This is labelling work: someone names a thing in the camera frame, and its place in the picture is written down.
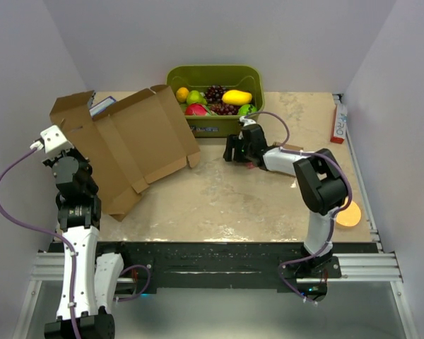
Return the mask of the large cardboard box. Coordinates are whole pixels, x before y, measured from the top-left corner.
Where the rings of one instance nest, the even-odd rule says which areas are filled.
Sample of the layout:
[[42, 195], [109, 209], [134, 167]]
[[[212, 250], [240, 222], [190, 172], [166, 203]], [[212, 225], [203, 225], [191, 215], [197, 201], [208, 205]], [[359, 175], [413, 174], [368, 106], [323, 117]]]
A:
[[143, 192], [201, 151], [172, 89], [155, 85], [90, 114], [93, 91], [56, 99], [49, 118], [90, 160], [102, 212], [121, 222]]

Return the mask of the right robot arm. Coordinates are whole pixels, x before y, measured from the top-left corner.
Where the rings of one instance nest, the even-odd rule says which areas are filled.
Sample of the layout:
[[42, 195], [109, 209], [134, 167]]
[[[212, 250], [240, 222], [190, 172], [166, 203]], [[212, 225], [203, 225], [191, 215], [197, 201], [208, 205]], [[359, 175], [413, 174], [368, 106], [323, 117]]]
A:
[[351, 199], [351, 189], [330, 150], [316, 152], [290, 150], [269, 145], [263, 128], [249, 120], [238, 134], [226, 137], [223, 159], [226, 162], [251, 163], [267, 172], [295, 177], [302, 200], [308, 208], [309, 221], [300, 258], [280, 264], [281, 277], [315, 278], [324, 270], [338, 270], [332, 237], [335, 219]]

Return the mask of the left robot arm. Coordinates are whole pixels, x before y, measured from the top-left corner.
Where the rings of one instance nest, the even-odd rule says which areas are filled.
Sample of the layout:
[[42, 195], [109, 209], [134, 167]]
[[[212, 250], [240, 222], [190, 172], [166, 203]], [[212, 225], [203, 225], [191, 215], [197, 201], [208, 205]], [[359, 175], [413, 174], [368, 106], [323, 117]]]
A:
[[101, 200], [89, 161], [77, 149], [63, 150], [44, 164], [56, 179], [58, 221], [64, 245], [63, 287], [56, 320], [46, 338], [114, 338], [112, 315], [118, 277], [131, 272], [123, 253], [96, 254]]

